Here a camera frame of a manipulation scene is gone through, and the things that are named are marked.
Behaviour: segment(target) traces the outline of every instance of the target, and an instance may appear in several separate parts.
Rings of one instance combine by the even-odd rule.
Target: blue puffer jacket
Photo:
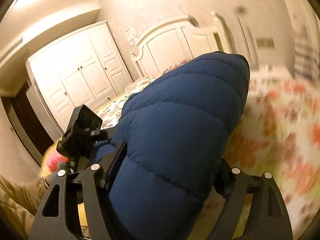
[[[130,96],[111,145],[98,144],[94,156],[98,162],[119,141],[128,144],[110,192],[116,227],[139,240],[188,237],[242,115],[249,78],[243,56],[214,52]]]

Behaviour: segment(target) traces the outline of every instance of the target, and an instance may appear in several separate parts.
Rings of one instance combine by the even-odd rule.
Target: silver screw
[[[92,164],[91,167],[90,167],[90,169],[93,170],[93,171],[96,171],[96,170],[99,169],[99,168],[100,168],[100,165],[97,164],[97,163]]]
[[[238,168],[232,168],[232,173],[233,174],[239,174],[240,173],[240,170]]]
[[[64,176],[66,174],[66,171],[65,170],[60,170],[60,171],[58,171],[58,176],[59,177],[62,177],[62,176]]]
[[[271,175],[271,173],[269,173],[269,172],[266,172],[266,173],[264,174],[264,176],[265,176],[267,179],[271,179],[271,178],[272,178],[272,175]]]

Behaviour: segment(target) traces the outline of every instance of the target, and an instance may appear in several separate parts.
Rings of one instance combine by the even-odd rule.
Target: white headboard
[[[138,40],[139,54],[130,53],[141,77],[162,72],[185,59],[202,54],[223,51],[232,53],[223,23],[213,14],[213,25],[197,28],[190,15],[159,23],[146,31]]]

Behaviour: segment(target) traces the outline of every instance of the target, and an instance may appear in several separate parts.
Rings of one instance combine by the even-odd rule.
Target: black metal frame
[[[102,122],[97,118],[86,106],[77,107],[57,149],[69,158],[87,156],[88,152],[83,149],[88,150],[98,139],[109,138],[108,130],[99,131]],[[77,210],[77,193],[82,192],[92,240],[120,240],[119,232],[112,226],[108,193],[126,153],[127,143],[122,141],[114,153],[84,171],[58,172],[40,204],[29,239],[84,239]],[[238,168],[231,169],[222,159],[214,187],[227,201],[207,240],[232,239],[246,194],[253,194],[252,204],[244,234],[237,239],[292,239],[284,200],[270,174],[246,175]]]

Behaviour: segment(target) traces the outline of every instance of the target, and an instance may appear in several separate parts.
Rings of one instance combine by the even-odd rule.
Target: wardrobe door
[[[55,69],[73,104],[75,106],[86,105],[90,108],[97,101],[68,45],[67,39],[64,39],[51,47],[55,56]]]
[[[65,132],[75,108],[55,70],[54,55],[50,48],[30,60],[30,66],[52,115]]]
[[[116,96],[87,32],[84,31],[71,36],[68,38],[68,42],[70,42],[70,48],[80,70],[98,103]]]
[[[132,83],[107,24],[87,30],[103,69],[119,95]]]

